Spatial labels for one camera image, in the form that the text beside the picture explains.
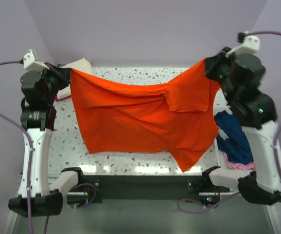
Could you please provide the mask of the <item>orange t-shirt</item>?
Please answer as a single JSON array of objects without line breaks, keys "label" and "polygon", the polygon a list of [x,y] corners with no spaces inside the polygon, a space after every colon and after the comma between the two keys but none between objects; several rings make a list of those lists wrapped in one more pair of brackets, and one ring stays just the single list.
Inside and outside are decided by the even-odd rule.
[{"label": "orange t-shirt", "polygon": [[213,114],[219,85],[205,71],[202,60],[166,83],[143,86],[72,70],[72,102],[88,151],[167,151],[181,171],[189,170],[219,131]]}]

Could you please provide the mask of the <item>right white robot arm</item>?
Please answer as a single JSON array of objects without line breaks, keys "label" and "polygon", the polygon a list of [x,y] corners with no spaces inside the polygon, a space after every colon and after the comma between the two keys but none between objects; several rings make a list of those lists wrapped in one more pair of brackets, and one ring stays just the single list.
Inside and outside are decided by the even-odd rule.
[{"label": "right white robot arm", "polygon": [[255,170],[231,170],[222,163],[202,173],[201,185],[208,192],[218,186],[238,191],[253,204],[281,201],[281,126],[273,99],[259,90],[265,67],[253,52],[223,48],[206,59],[205,76],[217,81],[227,104],[248,140]]}]

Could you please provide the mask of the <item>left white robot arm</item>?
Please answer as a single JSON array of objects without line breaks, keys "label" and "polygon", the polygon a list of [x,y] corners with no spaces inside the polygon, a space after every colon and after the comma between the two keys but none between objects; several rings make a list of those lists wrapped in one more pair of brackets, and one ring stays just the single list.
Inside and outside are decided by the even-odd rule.
[{"label": "left white robot arm", "polygon": [[79,167],[65,168],[52,183],[48,182],[49,148],[54,131],[58,91],[71,81],[71,68],[49,63],[41,71],[28,71],[20,78],[21,126],[24,135],[24,164],[18,195],[8,201],[11,211],[23,217],[59,215],[68,191],[85,187]]}]

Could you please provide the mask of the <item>folded cream t-shirt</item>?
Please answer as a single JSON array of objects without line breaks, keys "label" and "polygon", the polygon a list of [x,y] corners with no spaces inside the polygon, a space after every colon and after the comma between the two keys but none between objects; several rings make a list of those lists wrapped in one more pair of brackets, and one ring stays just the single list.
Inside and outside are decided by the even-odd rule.
[{"label": "folded cream t-shirt", "polygon": [[[61,68],[74,68],[77,69],[81,72],[84,72],[86,74],[89,75],[93,75],[94,71],[92,69],[92,66],[90,64],[90,62],[88,60],[86,60],[85,58],[82,58],[80,60],[74,61],[72,63],[66,64],[66,65],[59,65],[59,67]],[[60,90],[57,93],[57,98],[59,101],[64,100],[66,98],[70,98],[71,97],[71,89],[70,89],[70,85],[67,86],[66,88]]]}]

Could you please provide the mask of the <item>navy blue t-shirt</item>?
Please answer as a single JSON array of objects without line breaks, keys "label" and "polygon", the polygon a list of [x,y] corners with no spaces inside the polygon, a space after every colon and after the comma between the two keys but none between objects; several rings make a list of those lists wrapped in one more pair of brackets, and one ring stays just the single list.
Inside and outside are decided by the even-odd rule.
[{"label": "navy blue t-shirt", "polygon": [[227,111],[215,115],[216,125],[227,138],[220,134],[216,137],[219,150],[227,154],[228,160],[234,163],[248,164],[253,162],[252,151],[245,133],[237,118]]}]

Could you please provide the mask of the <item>pink t-shirt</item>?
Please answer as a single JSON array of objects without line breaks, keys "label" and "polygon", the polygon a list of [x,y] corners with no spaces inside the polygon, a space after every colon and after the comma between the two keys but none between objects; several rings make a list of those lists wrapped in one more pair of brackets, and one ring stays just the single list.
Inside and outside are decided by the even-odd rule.
[{"label": "pink t-shirt", "polygon": [[223,153],[225,158],[225,163],[227,168],[233,170],[256,170],[256,165],[254,162],[250,162],[248,164],[234,163],[228,160],[227,154]]}]

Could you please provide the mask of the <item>white perforated laundry basket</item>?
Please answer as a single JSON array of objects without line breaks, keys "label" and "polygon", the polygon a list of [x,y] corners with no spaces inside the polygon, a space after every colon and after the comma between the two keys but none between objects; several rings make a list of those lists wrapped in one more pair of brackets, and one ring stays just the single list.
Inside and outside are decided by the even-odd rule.
[{"label": "white perforated laundry basket", "polygon": [[219,133],[216,137],[218,150],[223,154],[223,165],[232,170],[255,170],[252,151],[248,139],[227,106],[227,101],[219,90],[214,98],[214,118]]}]

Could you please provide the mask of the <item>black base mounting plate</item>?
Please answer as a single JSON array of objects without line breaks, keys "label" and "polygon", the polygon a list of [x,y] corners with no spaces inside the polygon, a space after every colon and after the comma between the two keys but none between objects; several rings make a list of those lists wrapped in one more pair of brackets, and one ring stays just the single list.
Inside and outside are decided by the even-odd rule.
[{"label": "black base mounting plate", "polygon": [[66,200],[82,208],[90,201],[106,199],[180,200],[193,199],[205,206],[218,203],[230,190],[205,182],[200,175],[86,175],[78,188],[71,189]]}]

